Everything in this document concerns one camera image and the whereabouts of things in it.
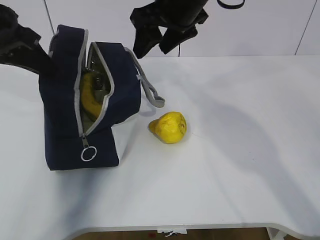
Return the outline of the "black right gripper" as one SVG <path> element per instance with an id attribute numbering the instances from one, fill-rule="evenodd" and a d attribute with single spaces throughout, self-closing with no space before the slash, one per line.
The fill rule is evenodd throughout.
<path id="1" fill-rule="evenodd" d="M 136 28 L 133 45 L 135 56 L 142 59 L 157 44 L 164 54 L 168 54 L 181 43 L 194 38 L 198 34 L 194 25 L 203 24 L 208 18 L 204 10 L 207 2 L 155 0 L 143 7 L 134 8 L 130 20 Z M 158 26 L 168 28 L 164 35 Z"/>

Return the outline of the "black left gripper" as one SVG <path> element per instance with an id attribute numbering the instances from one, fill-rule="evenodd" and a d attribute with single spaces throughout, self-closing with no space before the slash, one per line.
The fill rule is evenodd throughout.
<path id="1" fill-rule="evenodd" d="M 0 5 L 0 63 L 15 66 L 38 75 L 57 73 L 57 65 L 39 44 L 41 36 L 18 23 L 18 15 Z"/>

